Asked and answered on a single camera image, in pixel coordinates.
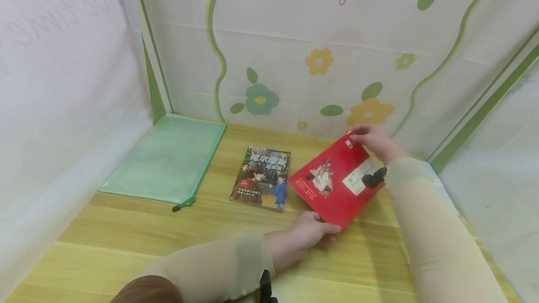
hand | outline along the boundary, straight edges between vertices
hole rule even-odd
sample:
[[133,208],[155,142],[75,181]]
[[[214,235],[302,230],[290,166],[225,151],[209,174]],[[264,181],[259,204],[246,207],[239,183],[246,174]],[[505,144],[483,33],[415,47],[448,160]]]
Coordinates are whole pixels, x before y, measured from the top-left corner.
[[334,235],[341,231],[341,227],[323,222],[316,212],[303,212],[289,230],[298,248],[308,250],[321,240],[325,243],[335,242]]
[[350,131],[354,133],[350,139],[365,145],[384,165],[394,159],[410,157],[389,137],[382,125],[363,123],[352,126]]
[[304,212],[291,228],[267,233],[266,242],[275,272],[279,273],[305,258],[309,248],[320,240],[334,242],[334,234],[340,231],[339,226],[322,222],[315,212]]

beige sleeve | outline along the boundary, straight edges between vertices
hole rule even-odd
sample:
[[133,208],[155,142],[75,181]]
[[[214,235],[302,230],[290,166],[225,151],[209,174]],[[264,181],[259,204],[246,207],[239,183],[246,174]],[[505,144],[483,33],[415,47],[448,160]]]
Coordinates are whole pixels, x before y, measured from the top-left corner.
[[422,162],[413,158],[390,162],[386,185],[419,302],[507,302],[475,240],[434,189]]
[[258,289],[266,269],[275,275],[266,239],[251,235],[182,249],[151,264],[138,277],[169,279],[185,303],[220,303]]

wooden desk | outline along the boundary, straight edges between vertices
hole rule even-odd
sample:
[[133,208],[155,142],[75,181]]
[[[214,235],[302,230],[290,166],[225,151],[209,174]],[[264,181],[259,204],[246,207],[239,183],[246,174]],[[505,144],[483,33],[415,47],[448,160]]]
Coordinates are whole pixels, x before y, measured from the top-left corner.
[[[284,212],[228,200],[248,145],[291,151],[297,171],[330,140],[229,125],[191,208],[177,213],[159,201],[97,193],[7,300],[109,302],[150,261],[189,245],[290,226],[309,207],[288,186]],[[490,261],[510,302],[517,295]],[[330,250],[273,281],[283,303],[416,302],[403,237],[382,190]],[[252,296],[240,302],[255,302]]]

red book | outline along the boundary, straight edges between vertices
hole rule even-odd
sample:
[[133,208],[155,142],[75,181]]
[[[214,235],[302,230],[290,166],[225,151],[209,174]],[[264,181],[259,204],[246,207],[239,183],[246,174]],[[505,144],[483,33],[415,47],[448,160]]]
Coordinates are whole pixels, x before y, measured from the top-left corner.
[[349,136],[338,139],[289,179],[324,221],[343,229],[383,187],[386,174],[386,168]]

black object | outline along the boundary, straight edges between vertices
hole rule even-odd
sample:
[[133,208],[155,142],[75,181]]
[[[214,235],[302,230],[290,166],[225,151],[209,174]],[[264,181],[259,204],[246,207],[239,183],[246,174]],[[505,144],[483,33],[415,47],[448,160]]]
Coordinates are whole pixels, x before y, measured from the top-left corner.
[[367,186],[369,189],[375,189],[376,186],[379,185],[379,183],[384,181],[384,177],[387,174],[387,167],[383,167],[379,169],[378,171],[374,172],[373,175],[366,174],[361,178],[361,181]]
[[260,303],[279,303],[276,297],[271,297],[271,275],[267,269],[260,278]]

